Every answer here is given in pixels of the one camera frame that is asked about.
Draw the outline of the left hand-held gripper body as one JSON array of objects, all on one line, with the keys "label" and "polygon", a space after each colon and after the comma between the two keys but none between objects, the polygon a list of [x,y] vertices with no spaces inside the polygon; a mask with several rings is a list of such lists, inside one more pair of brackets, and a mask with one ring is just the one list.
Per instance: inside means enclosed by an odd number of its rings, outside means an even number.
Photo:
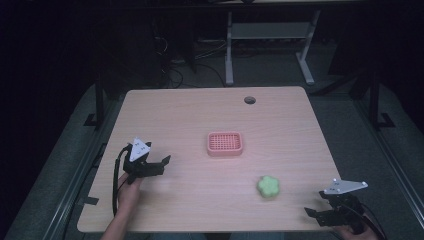
[{"label": "left hand-held gripper body", "polygon": [[150,150],[145,143],[136,137],[129,145],[129,153],[125,156],[123,170],[128,174],[127,183],[132,184],[137,178],[162,175],[165,166],[161,162],[148,163]]}]

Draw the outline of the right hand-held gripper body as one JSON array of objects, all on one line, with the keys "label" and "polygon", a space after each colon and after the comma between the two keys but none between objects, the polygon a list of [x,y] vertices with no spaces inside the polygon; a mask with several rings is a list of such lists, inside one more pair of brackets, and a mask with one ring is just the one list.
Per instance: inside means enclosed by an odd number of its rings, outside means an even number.
[{"label": "right hand-held gripper body", "polygon": [[317,220],[320,226],[342,226],[348,225],[354,234],[363,232],[364,209],[352,192],[367,188],[364,181],[354,182],[341,179],[334,179],[332,183],[324,189],[326,194],[334,196],[332,201],[328,201],[330,210],[322,211],[323,220]]}]

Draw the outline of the green flower-shaped soap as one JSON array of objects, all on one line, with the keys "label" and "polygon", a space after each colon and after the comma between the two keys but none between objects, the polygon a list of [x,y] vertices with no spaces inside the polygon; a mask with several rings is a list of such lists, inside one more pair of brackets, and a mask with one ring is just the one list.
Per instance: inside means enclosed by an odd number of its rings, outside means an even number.
[{"label": "green flower-shaped soap", "polygon": [[280,193],[279,180],[273,176],[262,176],[256,188],[263,198],[273,198]]}]

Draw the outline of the pink soap dish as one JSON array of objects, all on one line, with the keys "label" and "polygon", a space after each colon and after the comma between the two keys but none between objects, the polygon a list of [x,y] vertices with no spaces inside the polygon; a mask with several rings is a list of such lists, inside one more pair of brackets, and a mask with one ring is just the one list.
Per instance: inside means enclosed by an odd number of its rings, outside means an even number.
[{"label": "pink soap dish", "polygon": [[207,136],[207,153],[209,156],[239,156],[242,152],[243,141],[239,132],[210,132]]}]

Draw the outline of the person's right hand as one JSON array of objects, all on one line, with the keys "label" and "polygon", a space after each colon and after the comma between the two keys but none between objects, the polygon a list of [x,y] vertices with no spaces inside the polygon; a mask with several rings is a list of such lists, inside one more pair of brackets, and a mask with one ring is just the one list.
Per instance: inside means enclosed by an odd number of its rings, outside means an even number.
[{"label": "person's right hand", "polygon": [[335,226],[334,230],[344,240],[379,240],[378,234],[365,223],[363,223],[363,232],[361,234],[354,234],[352,228],[348,225]]}]

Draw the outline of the person's left hand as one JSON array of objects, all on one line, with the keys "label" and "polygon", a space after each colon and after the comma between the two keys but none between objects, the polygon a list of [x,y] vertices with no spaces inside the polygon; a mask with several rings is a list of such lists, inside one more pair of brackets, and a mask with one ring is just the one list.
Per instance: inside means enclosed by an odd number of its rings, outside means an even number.
[{"label": "person's left hand", "polygon": [[141,178],[137,178],[132,184],[127,183],[128,174],[124,173],[118,179],[118,208],[116,215],[130,218],[140,199]]}]

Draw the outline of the black metal stand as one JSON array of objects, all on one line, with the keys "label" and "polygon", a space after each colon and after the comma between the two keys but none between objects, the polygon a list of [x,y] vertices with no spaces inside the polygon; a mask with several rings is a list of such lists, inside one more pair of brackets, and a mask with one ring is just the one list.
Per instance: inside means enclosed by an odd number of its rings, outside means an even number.
[{"label": "black metal stand", "polygon": [[93,114],[89,114],[84,122],[85,126],[94,126],[99,129],[104,120],[104,93],[103,86],[100,80],[97,80],[95,86],[95,110]]},{"label": "black metal stand", "polygon": [[370,82],[368,117],[372,127],[377,131],[381,128],[393,128],[395,126],[394,122],[387,113],[379,112],[379,90],[379,76],[377,72],[373,72]]}]

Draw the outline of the white metal desk frame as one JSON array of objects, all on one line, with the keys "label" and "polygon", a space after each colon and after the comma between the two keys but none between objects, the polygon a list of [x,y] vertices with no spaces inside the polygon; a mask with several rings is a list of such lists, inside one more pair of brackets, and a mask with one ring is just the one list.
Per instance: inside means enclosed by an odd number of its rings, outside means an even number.
[{"label": "white metal desk frame", "polygon": [[314,85],[315,80],[307,63],[307,54],[317,28],[321,11],[316,10],[309,22],[282,23],[235,23],[233,14],[228,13],[225,55],[225,85],[234,84],[232,43],[234,40],[276,40],[303,39],[304,46],[296,53],[296,59],[307,85]]}]

